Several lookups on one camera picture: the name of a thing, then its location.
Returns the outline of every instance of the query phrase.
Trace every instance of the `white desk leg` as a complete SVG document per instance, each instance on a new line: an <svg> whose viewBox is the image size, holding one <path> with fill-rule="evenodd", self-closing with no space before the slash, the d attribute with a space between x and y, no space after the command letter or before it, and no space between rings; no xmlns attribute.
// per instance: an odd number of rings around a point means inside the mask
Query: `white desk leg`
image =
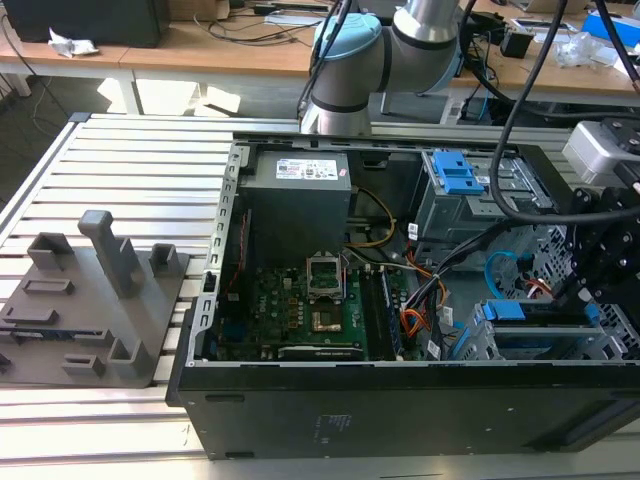
<svg viewBox="0 0 640 480"><path fill-rule="evenodd" d="M29 97L31 96L31 89L29 88L29 84L27 83L26 75L18 75L16 73L7 73L5 74L7 80L11 84L11 86L18 92L18 95L21 97Z"/></svg>
<svg viewBox="0 0 640 480"><path fill-rule="evenodd" d="M380 105L380 113L382 115L388 115L391 113L391 94L382 92L382 104Z"/></svg>
<svg viewBox="0 0 640 480"><path fill-rule="evenodd" d="M449 93L447 103L444 104L444 110L440 117L440 125L457 125L460 118L460 110L464 105L465 98L458 98L454 93Z"/></svg>
<svg viewBox="0 0 640 480"><path fill-rule="evenodd" d="M120 91L122 92L124 107L126 108L127 113L144 115L144 109L142 108L142 102L140 101L140 94L138 93L136 81L123 79L118 80L118 83L120 84Z"/></svg>

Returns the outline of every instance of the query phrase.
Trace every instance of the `metal rail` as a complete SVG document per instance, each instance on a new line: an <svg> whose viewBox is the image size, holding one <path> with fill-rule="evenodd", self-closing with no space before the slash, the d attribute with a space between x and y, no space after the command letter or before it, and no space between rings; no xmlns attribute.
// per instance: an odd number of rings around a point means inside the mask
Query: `metal rail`
<svg viewBox="0 0 640 480"><path fill-rule="evenodd" d="M65 127L0 215L0 304L31 265L26 249L39 232L63 232L73 245L88 245L76 223L90 207L111 210L114 232L131 237L134 246L172 242L191 260L151 387L0 385L0 478L640 478L640 423L571 455L206 459L184 410L167 407L164 395L184 311L197 294L231 132L296 128L286 120L136 115L93 115ZM379 135L443 140L496 140L500 132L389 123L373 128ZM568 135L567 130L516 129L512 140L540 145L568 183L578 184L560 153Z"/></svg>

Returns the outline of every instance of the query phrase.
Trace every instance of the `white paper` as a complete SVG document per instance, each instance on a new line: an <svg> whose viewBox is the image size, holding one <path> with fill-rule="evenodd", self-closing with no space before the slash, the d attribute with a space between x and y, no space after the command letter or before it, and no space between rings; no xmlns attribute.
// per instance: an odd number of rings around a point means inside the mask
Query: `white paper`
<svg viewBox="0 0 640 480"><path fill-rule="evenodd" d="M49 29L49 45L60 55L73 58L76 55L91 55L98 53L98 50L91 40L71 40L70 38L58 35L51 28Z"/></svg>

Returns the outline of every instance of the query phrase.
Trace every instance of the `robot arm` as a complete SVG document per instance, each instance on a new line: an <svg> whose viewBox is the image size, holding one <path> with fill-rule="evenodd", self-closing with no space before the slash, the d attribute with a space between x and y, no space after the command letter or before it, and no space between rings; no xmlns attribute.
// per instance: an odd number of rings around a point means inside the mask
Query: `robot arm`
<svg viewBox="0 0 640 480"><path fill-rule="evenodd" d="M459 61L458 11L458 0L409 0L391 27L348 14L311 91L302 132L370 134L372 92L424 92L448 83ZM336 17L328 21L317 42L324 44L335 27Z"/></svg>

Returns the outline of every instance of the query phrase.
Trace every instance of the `blue object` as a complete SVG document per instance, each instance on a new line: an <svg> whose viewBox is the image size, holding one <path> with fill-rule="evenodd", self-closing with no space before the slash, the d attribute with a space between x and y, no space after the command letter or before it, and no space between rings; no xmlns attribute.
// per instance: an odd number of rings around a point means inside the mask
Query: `blue object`
<svg viewBox="0 0 640 480"><path fill-rule="evenodd" d="M471 335L471 330L469 330L468 328L465 328L464 331L462 332L462 335L460 335L460 337L458 338L458 341L453 347L453 350L451 350L451 353L449 354L450 357L455 357L456 355L458 355L458 352L462 348L462 345L464 345L464 342L466 342L467 338L469 338L469 335Z"/></svg>
<svg viewBox="0 0 640 480"><path fill-rule="evenodd" d="M487 258L487 263L484 264L484 279L487 282L487 287L489 287L489 291L496 298L504 298L504 295L498 290L496 286L496 282L493 281L493 276L491 275L491 266L493 265L493 261L497 257L509 257L513 258L515 261L518 261L518 255L509 250L498 250L497 252L493 252L489 258Z"/></svg>
<svg viewBox="0 0 640 480"><path fill-rule="evenodd" d="M327 25L327 29L324 32L324 38L322 39L322 45L320 47L321 54L324 53L326 43L336 26L337 18L338 17L334 15L329 19L329 25ZM319 41L323 25L324 22L316 27L316 33L313 38L314 44ZM355 55L372 45L381 33L382 25L380 24L380 20L373 15L348 13L344 25L342 25L340 29L340 33L324 58L325 60L340 60L341 58Z"/></svg>
<svg viewBox="0 0 640 480"><path fill-rule="evenodd" d="M611 21L613 21L616 32L625 46L633 48L640 42L640 21L629 17L611 18ZM582 31L589 32L594 37L609 40L609 34L598 12L587 15L587 19L582 25Z"/></svg>
<svg viewBox="0 0 640 480"><path fill-rule="evenodd" d="M600 309L597 305L590 303L584 307L584 313L587 315L591 325L598 325L600 323Z"/></svg>
<svg viewBox="0 0 640 480"><path fill-rule="evenodd" d="M484 318L493 322L496 319L496 312L491 308L489 304L485 304L482 306L482 311L484 312Z"/></svg>
<svg viewBox="0 0 640 480"><path fill-rule="evenodd" d="M461 152L436 152L433 154L436 172L444 182L444 191L457 195L481 195L484 187L478 184Z"/></svg>
<svg viewBox="0 0 640 480"><path fill-rule="evenodd" d="M488 300L487 304L483 306L483 309L485 307L488 307L495 313L496 321L526 319L520 303L514 300Z"/></svg>

